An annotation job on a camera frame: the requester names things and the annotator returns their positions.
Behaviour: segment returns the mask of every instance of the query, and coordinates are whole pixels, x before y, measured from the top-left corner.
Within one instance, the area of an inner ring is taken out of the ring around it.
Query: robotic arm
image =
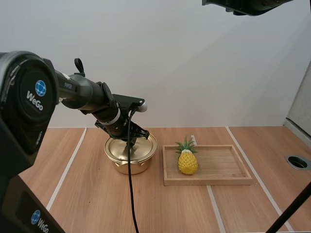
[[[35,162],[56,104],[93,114],[95,125],[110,137],[135,144],[149,132],[130,122],[129,113],[144,112],[144,99],[113,95],[106,83],[85,77],[80,59],[73,75],[53,68],[34,53],[0,53],[0,226],[1,232],[64,232],[18,174]],[[29,216],[38,211],[38,228]]]

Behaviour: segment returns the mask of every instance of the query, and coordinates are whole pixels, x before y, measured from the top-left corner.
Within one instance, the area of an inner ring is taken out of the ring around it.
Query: white wall
[[[145,98],[142,126],[281,125],[311,59],[308,0],[237,17],[200,0],[11,0],[0,50],[29,50],[67,74]],[[58,106],[51,127],[93,126]]]

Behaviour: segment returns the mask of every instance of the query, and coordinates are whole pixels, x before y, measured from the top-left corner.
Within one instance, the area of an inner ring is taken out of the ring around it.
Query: yellow pineapple
[[[191,145],[193,141],[187,141],[186,136],[184,144],[180,142],[176,143],[179,145],[176,152],[180,154],[178,159],[179,170],[187,175],[194,174],[195,171],[198,169],[198,163],[195,156],[193,155],[193,153],[196,153],[196,151],[193,149],[194,145]]]

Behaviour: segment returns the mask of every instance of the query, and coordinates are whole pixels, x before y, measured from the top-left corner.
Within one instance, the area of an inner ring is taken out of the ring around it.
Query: table surface
[[[148,130],[157,139],[157,151],[151,166],[132,176],[140,233],[264,232],[311,181],[311,170],[296,170],[284,159],[287,155],[302,155],[311,160],[311,149],[286,127]],[[34,166],[20,174],[45,206],[83,131],[48,129]],[[198,145],[234,145],[253,184],[164,186],[162,146],[173,145],[185,135],[194,135]],[[105,155],[107,139],[100,129],[86,130],[52,204],[50,213],[66,232],[135,232],[128,177],[118,173]],[[311,231],[311,199],[281,230],[288,232],[291,228]]]

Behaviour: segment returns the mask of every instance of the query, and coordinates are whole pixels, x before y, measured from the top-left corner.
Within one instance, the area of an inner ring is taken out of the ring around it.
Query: pineapple crown
[[[175,142],[175,143],[179,145],[179,147],[177,148],[176,153],[181,154],[181,152],[183,150],[190,150],[192,153],[197,153],[197,151],[195,151],[193,149],[194,145],[191,145],[193,143],[193,140],[191,139],[191,140],[187,141],[187,136],[185,137],[184,144],[182,144],[180,142]]]

